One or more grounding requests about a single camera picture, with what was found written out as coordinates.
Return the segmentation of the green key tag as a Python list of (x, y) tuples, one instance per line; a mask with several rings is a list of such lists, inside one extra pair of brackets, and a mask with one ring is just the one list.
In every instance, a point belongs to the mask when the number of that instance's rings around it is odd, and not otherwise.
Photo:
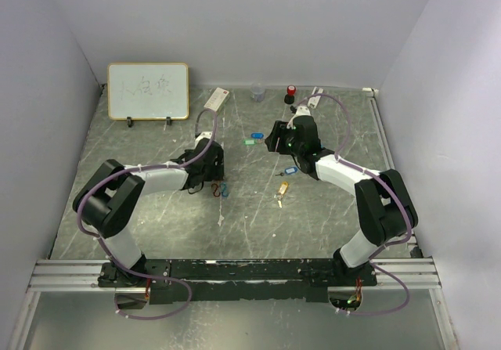
[(243, 143), (246, 146), (258, 145), (258, 144), (262, 144), (263, 142), (264, 142), (263, 139), (245, 139), (243, 141)]

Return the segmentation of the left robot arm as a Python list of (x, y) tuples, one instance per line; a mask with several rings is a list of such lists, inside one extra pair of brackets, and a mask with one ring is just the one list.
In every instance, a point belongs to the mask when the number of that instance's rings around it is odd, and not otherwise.
[(164, 191), (190, 191), (224, 177), (223, 147), (200, 135), (195, 147), (166, 163), (141, 168), (114, 159), (102, 163), (73, 202), (79, 226), (103, 242), (118, 267), (117, 276), (135, 287), (146, 277), (146, 256), (135, 242), (129, 222), (139, 199)]

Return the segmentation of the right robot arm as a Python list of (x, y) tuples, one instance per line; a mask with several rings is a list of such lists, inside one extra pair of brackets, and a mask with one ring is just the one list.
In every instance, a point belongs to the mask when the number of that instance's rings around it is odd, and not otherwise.
[(355, 198), (359, 230), (333, 254), (332, 275), (340, 285), (356, 280), (359, 269), (384, 247), (406, 242), (412, 234), (418, 216), (402, 175), (395, 169), (364, 168), (323, 147), (312, 116), (276, 121), (265, 145), (291, 156), (301, 172)]

